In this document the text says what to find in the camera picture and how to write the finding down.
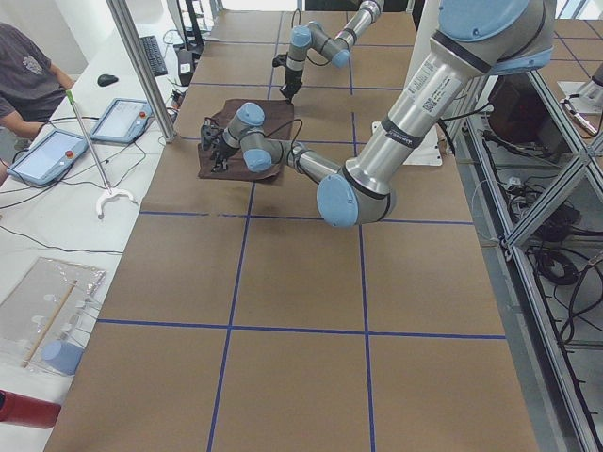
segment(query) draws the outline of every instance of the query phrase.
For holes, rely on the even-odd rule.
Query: black t-shirt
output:
[[[25,121],[47,121],[65,97],[50,59],[27,36],[0,23],[0,118],[17,110]]]

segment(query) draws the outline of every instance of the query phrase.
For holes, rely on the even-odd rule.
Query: red cylinder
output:
[[[50,428],[55,425],[59,412],[57,403],[0,390],[0,422]]]

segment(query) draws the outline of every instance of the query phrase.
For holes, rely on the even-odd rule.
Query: tablet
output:
[[[146,101],[114,99],[90,131],[90,138],[104,143],[130,144],[140,137],[153,110]]]
[[[43,186],[68,170],[87,148],[84,137],[55,129],[8,167],[7,172],[18,179]]]

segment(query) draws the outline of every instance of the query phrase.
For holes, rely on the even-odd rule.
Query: computer mouse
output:
[[[108,85],[111,85],[112,83],[115,83],[119,80],[119,78],[117,78],[115,75],[111,75],[110,73],[101,73],[98,76],[98,80],[96,81],[96,83],[98,83],[99,87],[106,87]]]

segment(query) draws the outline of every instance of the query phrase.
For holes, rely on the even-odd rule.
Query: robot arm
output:
[[[535,70],[550,60],[555,6],[555,0],[442,0],[431,52],[366,147],[343,166],[301,143],[266,139],[255,104],[237,112],[224,130],[226,142],[242,150],[251,171],[285,161],[318,183],[318,210],[329,224],[379,221],[395,205],[389,181],[469,80]]]
[[[285,66],[285,84],[281,93],[290,102],[302,87],[303,66],[308,50],[314,49],[337,68],[350,61],[350,49],[358,38],[375,23],[383,11],[384,0],[365,0],[334,40],[322,30],[318,22],[299,25],[291,31],[289,51],[272,60],[273,67]]]

